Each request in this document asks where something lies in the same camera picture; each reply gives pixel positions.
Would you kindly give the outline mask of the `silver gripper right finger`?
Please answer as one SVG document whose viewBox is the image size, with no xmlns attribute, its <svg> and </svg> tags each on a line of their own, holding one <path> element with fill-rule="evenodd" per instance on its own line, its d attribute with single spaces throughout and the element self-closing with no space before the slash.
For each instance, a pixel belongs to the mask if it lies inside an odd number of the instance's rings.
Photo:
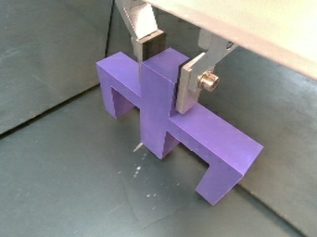
<svg viewBox="0 0 317 237">
<path fill-rule="evenodd" d="M 215 74 L 217 63 L 233 52 L 237 44 L 211 31 L 200 31 L 199 46 L 204 52 L 181 68 L 176 97 L 176 110 L 185 114 L 199 103 L 203 90 L 212 92 L 220 77 Z"/>
</svg>

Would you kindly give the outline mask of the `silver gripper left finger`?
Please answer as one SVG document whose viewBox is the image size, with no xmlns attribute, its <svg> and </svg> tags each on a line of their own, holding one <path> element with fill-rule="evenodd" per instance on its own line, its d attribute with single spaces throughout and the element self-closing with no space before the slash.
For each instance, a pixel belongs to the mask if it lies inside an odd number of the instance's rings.
<svg viewBox="0 0 317 237">
<path fill-rule="evenodd" d="M 165 50 L 166 33 L 157 24 L 154 8 L 144 0 L 116 0 L 132 35 L 134 54 L 140 62 Z"/>
</svg>

